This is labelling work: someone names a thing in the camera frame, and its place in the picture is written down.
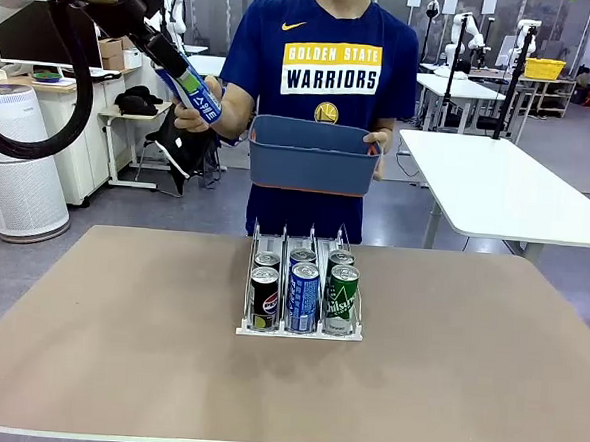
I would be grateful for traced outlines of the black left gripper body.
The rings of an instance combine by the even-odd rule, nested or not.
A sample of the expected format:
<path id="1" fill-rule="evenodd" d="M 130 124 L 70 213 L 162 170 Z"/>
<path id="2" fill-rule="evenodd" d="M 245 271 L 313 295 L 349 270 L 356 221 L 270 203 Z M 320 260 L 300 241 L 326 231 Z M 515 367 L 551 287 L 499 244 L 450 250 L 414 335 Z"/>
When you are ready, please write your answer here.
<path id="1" fill-rule="evenodd" d="M 113 39 L 127 36 L 135 46 L 149 47 L 165 41 L 163 34 L 148 23 L 161 10 L 162 4 L 162 0 L 91 2 L 86 14 Z"/>

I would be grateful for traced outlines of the person's right hand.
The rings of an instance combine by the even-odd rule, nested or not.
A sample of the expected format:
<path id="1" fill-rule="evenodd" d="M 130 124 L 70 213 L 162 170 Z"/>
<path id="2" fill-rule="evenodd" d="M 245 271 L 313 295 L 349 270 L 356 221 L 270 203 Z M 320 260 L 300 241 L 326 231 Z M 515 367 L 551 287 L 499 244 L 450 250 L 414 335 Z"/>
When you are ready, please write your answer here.
<path id="1" fill-rule="evenodd" d="M 215 76 L 211 76 L 209 74 L 204 79 L 204 82 L 208 89 L 213 93 L 220 106 L 224 107 L 223 87 L 221 86 L 221 83 L 218 81 L 218 79 Z M 225 132 L 223 116 L 220 116 L 215 123 L 210 124 L 204 119 L 198 110 L 186 107 L 180 100 L 176 98 L 173 99 L 173 103 L 176 106 L 174 111 L 175 126 L 178 129 L 183 129 L 191 133 L 201 133 L 209 129 L 213 129 L 218 134 L 223 134 Z"/>

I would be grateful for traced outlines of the person's left hand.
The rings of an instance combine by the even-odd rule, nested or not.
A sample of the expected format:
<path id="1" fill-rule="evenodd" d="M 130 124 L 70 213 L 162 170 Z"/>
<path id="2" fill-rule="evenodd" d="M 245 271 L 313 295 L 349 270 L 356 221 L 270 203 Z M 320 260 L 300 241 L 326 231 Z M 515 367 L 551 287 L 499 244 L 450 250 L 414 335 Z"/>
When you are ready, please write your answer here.
<path id="1" fill-rule="evenodd" d="M 371 131 L 363 137 L 365 143 L 376 144 L 380 148 L 379 159 L 373 172 L 373 179 L 376 181 L 380 181 L 384 178 L 386 167 L 385 155 L 387 155 L 393 146 L 392 134 L 393 133 L 387 127 L 380 127 L 377 131 Z"/>

